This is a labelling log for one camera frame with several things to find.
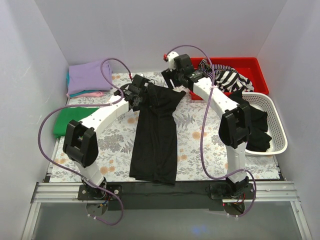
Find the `black t shirt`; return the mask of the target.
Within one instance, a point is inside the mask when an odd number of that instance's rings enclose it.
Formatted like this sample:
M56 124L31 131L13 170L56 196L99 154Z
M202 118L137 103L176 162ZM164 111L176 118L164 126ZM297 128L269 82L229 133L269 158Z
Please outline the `black t shirt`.
M185 91L155 86L139 110L129 176L174 185L178 165L177 125L173 113Z

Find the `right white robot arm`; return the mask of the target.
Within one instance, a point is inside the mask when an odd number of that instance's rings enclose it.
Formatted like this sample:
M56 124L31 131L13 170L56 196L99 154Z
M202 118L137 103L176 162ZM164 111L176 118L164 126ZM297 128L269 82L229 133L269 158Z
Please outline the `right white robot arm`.
M245 171L246 147L251 134L250 107L238 104L226 96L214 81L203 71L195 69L187 54L179 55L171 51L163 56L168 68L162 76L171 89L183 86L201 97L208 108L212 108L220 118L218 135L226 147L227 174L225 195L237 199L249 185L249 177Z

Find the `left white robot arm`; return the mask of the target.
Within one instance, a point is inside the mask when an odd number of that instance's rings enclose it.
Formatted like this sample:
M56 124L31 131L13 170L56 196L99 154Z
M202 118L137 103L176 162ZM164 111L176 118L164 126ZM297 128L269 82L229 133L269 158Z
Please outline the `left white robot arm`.
M68 123L62 150L78 167L86 192L95 200L103 199L107 193L107 181L96 163L100 134L118 117L130 110L138 111L143 104L156 100L155 84L141 75L135 75L131 83L113 93L107 106L100 107L80 121L71 120Z

